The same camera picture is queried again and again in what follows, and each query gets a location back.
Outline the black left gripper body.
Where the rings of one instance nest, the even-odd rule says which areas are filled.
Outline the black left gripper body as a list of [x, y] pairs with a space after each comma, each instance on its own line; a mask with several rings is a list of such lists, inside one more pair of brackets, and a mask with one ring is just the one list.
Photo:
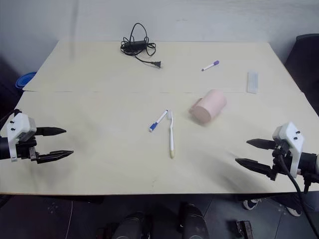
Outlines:
[[16, 144], [17, 157], [21, 159], [30, 159], [31, 161], [38, 161], [38, 153], [35, 150], [37, 145], [35, 136], [31, 136], [29, 139], [18, 138]]

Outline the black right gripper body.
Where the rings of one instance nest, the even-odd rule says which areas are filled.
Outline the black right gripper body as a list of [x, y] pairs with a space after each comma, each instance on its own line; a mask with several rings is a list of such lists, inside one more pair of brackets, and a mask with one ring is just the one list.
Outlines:
[[270, 179], [275, 181], [277, 174], [287, 175], [289, 179], [292, 179], [289, 169], [285, 164], [284, 158], [287, 154], [290, 154], [289, 144], [285, 140], [280, 140], [272, 153], [273, 167], [271, 169]]

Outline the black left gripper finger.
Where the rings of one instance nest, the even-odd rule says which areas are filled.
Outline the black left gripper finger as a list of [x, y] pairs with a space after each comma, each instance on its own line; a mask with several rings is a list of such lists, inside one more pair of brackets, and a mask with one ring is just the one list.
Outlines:
[[64, 129], [58, 127], [38, 127], [36, 129], [36, 135], [53, 136], [67, 132]]
[[74, 151], [72, 150], [58, 150], [52, 151], [48, 154], [37, 155], [37, 164], [57, 161], [64, 157], [71, 155]]

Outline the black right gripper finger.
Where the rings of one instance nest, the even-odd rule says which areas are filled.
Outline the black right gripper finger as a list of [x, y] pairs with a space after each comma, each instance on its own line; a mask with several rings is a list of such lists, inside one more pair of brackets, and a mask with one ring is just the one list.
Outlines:
[[254, 147], [260, 148], [260, 149], [275, 149], [275, 147], [276, 147], [275, 141], [260, 139], [260, 138], [248, 140], [248, 141], [246, 141], [246, 143], [248, 143]]
[[267, 177], [271, 176], [272, 168], [268, 165], [247, 158], [236, 158], [235, 161], [251, 171], [266, 175]]

